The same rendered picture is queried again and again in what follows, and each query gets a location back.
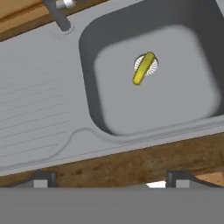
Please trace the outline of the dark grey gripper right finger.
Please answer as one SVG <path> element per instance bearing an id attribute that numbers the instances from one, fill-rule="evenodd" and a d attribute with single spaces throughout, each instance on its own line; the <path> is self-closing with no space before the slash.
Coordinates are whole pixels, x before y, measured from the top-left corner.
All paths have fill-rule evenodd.
<path id="1" fill-rule="evenodd" d="M 165 186 L 168 188 L 217 187 L 216 184 L 196 178 L 189 171 L 168 171 L 166 173 Z"/>

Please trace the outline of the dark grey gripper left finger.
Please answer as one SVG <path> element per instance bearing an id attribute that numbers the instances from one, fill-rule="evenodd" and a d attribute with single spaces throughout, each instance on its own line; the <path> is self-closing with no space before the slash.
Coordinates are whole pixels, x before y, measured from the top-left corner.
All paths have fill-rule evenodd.
<path id="1" fill-rule="evenodd" d="M 56 173 L 53 171 L 37 170 L 35 173 L 23 181 L 18 187 L 27 188 L 51 188 L 56 187 Z"/>

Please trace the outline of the grey steel sink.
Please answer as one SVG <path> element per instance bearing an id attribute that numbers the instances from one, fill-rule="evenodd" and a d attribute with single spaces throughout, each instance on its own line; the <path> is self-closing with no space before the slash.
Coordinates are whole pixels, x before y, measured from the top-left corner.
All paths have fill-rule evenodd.
<path id="1" fill-rule="evenodd" d="M 1 42 L 0 177 L 224 132 L 220 1 L 108 0 Z"/>

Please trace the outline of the white round sink drain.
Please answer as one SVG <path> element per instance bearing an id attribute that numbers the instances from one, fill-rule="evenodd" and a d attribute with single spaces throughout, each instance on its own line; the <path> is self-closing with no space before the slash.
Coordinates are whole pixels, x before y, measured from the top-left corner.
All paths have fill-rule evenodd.
<path id="1" fill-rule="evenodd" d="M 139 68 L 143 58 L 144 58 L 144 55 L 142 54 L 135 60 L 135 62 L 134 62 L 134 70 L 135 71 Z M 151 75 L 151 74 L 155 73 L 157 69 L 158 69 L 158 59 L 155 58 L 152 61 L 149 69 L 147 70 L 146 75 Z"/>

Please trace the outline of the yellow-green cucumber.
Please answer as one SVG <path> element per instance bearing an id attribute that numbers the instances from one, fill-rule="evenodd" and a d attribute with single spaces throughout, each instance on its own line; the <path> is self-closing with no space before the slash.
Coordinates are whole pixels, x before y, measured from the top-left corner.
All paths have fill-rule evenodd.
<path id="1" fill-rule="evenodd" d="M 135 85 L 139 86 L 142 83 L 144 76 L 150 69 L 155 58 L 156 57 L 153 52 L 147 52 L 140 57 L 141 61 L 135 69 L 135 73 L 133 76 L 133 83 Z"/>

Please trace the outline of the dark grey tap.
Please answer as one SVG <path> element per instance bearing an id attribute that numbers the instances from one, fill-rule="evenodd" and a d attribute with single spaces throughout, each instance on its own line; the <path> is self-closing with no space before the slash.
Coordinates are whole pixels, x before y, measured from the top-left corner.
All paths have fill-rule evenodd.
<path id="1" fill-rule="evenodd" d="M 67 16 L 62 12 L 64 9 L 70 9 L 75 6 L 74 0 L 42 0 L 43 5 L 54 18 L 57 26 L 67 32 L 71 28 L 71 23 Z"/>

